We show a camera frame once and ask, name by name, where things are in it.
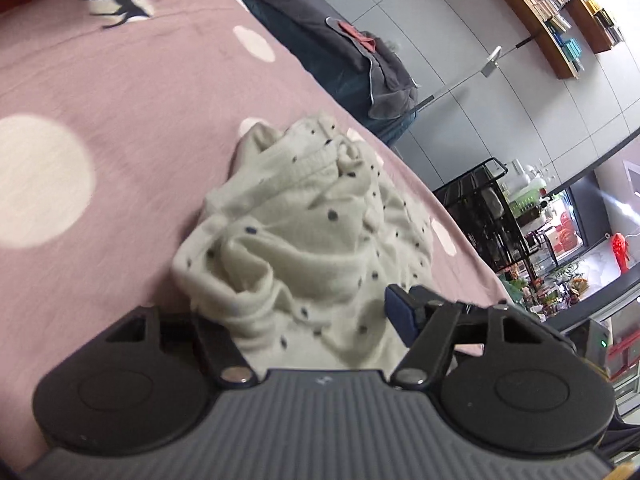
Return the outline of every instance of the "pink bedsheet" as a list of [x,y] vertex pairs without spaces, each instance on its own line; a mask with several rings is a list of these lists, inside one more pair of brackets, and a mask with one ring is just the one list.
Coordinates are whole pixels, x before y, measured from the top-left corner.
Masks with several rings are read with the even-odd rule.
[[246,118],[326,110],[358,130],[449,234],[448,253],[434,237],[439,291],[505,297],[418,178],[237,0],[129,2],[0,15],[0,456],[16,468],[45,449],[31,415],[43,374],[138,304],[187,307],[169,263]]

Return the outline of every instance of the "metal screw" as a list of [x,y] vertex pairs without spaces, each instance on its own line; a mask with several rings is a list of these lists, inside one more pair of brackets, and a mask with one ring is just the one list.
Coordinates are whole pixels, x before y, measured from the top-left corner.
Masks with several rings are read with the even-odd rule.
[[222,370],[220,377],[227,383],[245,383],[253,376],[246,366],[230,366]]
[[403,368],[396,374],[396,382],[405,386],[417,386],[427,380],[427,373],[418,368]]

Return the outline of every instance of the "blue gripper pad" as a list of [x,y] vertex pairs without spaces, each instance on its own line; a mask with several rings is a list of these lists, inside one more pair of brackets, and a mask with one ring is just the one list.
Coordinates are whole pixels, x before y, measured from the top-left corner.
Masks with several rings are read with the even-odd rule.
[[404,345],[411,348],[420,333],[415,321],[415,311],[402,296],[389,287],[385,289],[385,315]]

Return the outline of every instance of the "white polka dot cloth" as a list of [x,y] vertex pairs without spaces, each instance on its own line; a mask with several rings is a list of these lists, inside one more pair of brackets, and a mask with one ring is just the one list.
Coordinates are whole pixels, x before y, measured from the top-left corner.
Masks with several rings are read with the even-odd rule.
[[254,119],[241,130],[250,123],[234,176],[207,195],[174,259],[179,285],[259,374],[390,373],[406,348],[385,318],[385,287],[433,286],[424,207],[331,117],[284,133]]

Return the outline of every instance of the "wooden wall shelf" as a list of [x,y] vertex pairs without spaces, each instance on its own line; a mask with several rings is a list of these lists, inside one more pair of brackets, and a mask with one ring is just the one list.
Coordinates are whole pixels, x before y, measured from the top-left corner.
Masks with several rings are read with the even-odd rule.
[[535,37],[542,54],[548,60],[558,79],[577,78],[578,72],[570,62],[560,46],[556,43],[546,25],[533,11],[529,0],[504,0],[511,7],[529,34]]
[[569,0],[564,8],[569,12],[594,54],[611,50],[610,39],[598,20],[593,17],[584,0]]

